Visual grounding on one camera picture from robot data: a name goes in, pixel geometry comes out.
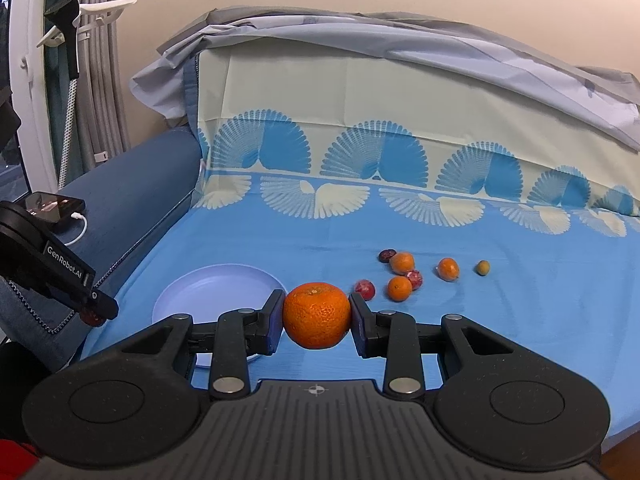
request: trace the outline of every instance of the white cable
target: white cable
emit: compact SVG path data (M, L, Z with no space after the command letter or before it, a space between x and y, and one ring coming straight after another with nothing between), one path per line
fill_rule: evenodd
M82 228L82 232L77 237L75 237L69 243L65 244L67 247L69 247L69 245L75 244L80 238L84 236L84 233L86 232L86 227L89 223L86 221L86 217L84 215L81 215L80 213L71 213L71 218L75 218L76 220L82 219L84 221L84 227Z
M76 91L78 79L69 81L69 100L66 104L65 137L62 142L62 157L60 158L60 176L58 177L58 189L66 184L66 170L69 166L69 151L71 150L71 137L74 132L74 117L76 114Z

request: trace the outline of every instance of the window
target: window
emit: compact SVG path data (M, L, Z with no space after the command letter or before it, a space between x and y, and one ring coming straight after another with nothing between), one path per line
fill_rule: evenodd
M9 2L0 2L0 88L9 84ZM29 192L17 137L0 153L0 200L16 200Z

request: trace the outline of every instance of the charging cable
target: charging cable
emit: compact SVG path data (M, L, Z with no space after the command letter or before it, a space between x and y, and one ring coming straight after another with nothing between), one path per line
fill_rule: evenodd
M86 232L86 227L88 225L88 222L86 221L85 216L81 215L80 213L71 213L71 218L75 218L76 220L82 219L82 221L84 222L84 227L82 228L82 232L76 238L74 238L73 240L65 244L67 247L69 247L69 245L75 244L80 238L84 236L84 233Z

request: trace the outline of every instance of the white door frame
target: white door frame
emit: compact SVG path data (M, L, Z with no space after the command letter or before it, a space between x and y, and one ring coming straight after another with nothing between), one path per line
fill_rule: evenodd
M22 126L18 142L31 190L55 192L49 109L44 80L44 0L10 0L9 81L12 102Z

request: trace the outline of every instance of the green curtain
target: green curtain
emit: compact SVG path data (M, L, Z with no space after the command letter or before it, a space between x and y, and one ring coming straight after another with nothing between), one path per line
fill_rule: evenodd
M45 8L48 9L58 0L45 0ZM44 30L49 30L52 23L45 20ZM44 47L44 74L47 88L47 105L49 107L49 127L51 132L51 146L53 148L53 160L56 172L60 174L60 159L62 158L62 143L65 133L66 103L68 100L69 76L66 66L66 43L49 48ZM66 182L85 173L88 168L82 164L80 155L78 133L74 128L69 152L69 168L66 173Z

